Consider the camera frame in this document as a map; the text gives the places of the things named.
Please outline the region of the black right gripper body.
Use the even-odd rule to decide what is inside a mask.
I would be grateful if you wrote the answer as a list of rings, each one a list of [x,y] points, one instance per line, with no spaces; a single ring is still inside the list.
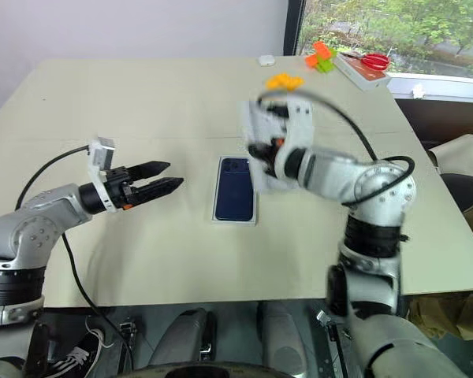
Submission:
[[[266,172],[272,176],[284,176],[285,140],[288,136],[286,119],[266,113],[255,115],[255,141],[266,144]]]

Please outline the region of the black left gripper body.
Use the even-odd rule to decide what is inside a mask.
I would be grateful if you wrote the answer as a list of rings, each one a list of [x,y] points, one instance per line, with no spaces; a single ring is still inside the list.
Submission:
[[[116,208],[127,210],[139,205],[138,190],[133,186],[139,178],[137,166],[128,168],[121,166],[106,171],[105,188]]]

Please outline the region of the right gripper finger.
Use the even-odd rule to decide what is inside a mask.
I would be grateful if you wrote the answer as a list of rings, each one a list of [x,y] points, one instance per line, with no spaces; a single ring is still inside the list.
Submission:
[[[259,101],[259,108],[266,114],[281,119],[289,118],[289,109],[286,102],[264,102]]]
[[[264,173],[266,170],[266,144],[248,144],[249,165],[254,172]]]

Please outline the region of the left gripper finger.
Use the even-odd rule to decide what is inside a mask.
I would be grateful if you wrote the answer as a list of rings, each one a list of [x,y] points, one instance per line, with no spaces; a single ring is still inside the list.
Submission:
[[[184,182],[180,177],[163,177],[140,187],[136,192],[136,204],[161,198],[174,192]]]
[[[130,177],[130,180],[145,180],[159,175],[169,167],[169,162],[149,161],[143,164],[128,167],[127,172]]]

